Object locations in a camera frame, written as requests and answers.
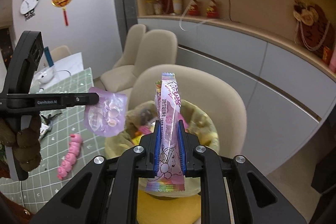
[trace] jar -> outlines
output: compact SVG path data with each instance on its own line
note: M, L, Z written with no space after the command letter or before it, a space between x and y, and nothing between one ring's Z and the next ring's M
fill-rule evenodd
M148 16L152 16L154 14L154 7L152 0L146 1L146 13Z
M173 8L176 15L182 14L182 5L183 0L173 0Z

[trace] pink toy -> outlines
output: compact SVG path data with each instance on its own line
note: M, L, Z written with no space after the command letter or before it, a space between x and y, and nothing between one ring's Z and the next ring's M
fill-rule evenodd
M65 156L65 159L70 162L71 165L74 165L76 163L76 156L73 153L68 153Z
M81 135L79 135L79 134L71 134L70 135L70 141L75 142L75 143L82 143L83 139L82 139Z
M62 161L61 166L57 168L57 177L61 180L68 175L72 165L76 163L77 156L81 151L81 143L83 139L79 134L71 134L69 142L69 153L66 154L65 160Z
M70 146L69 153L75 154L77 157L79 155L79 148L76 146Z
M67 160L63 160L61 163L61 167L63 167L65 171L69 172L72 168L72 165Z
M65 178L68 174L67 171L65 171L65 169L61 166L57 168L57 177L61 180L62 178Z
M80 143L75 143L75 142L70 142L69 146L76 146L76 147L80 148L81 144Z

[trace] wooden shelf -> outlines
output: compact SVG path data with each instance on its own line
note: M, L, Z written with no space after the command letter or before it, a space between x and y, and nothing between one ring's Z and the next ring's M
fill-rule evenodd
M139 16L140 18L147 18L147 19L170 19L170 20L180 20L181 16L171 16L171 15L159 15L159 16ZM183 18L183 21L188 22L195 22L200 23L205 20L209 20L207 17L202 16L185 16ZM246 25L243 23L236 23L229 20L223 20L223 19L211 19L210 21L204 22L206 25L212 25L220 28L225 28L237 32L241 32L247 35L250 35L252 37L259 38L261 40L267 41L271 44L274 44L275 46L281 47L296 56L304 59L323 73L325 73L328 77L330 77L333 81L336 82L336 73L333 73L328 66L319 59L316 55L311 53L310 51L306 50L300 45L295 44L294 41L291 41L289 39L286 39L280 35L277 35L275 33L256 28L250 25Z

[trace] red figurine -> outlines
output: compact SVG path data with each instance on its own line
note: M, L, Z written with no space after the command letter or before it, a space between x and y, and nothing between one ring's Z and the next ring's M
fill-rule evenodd
M197 0L193 0L191 2L190 6L189 6L189 9L188 9L188 15L190 15L190 16L199 16L200 15Z
M207 17L219 18L219 13L217 11L217 5L214 0L210 0L209 6L207 7Z

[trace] wall clock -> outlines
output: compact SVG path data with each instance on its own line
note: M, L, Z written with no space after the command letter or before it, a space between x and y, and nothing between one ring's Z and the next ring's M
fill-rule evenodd
M25 20L30 19L35 15L35 7L39 3L39 0L23 0L20 13L25 16Z

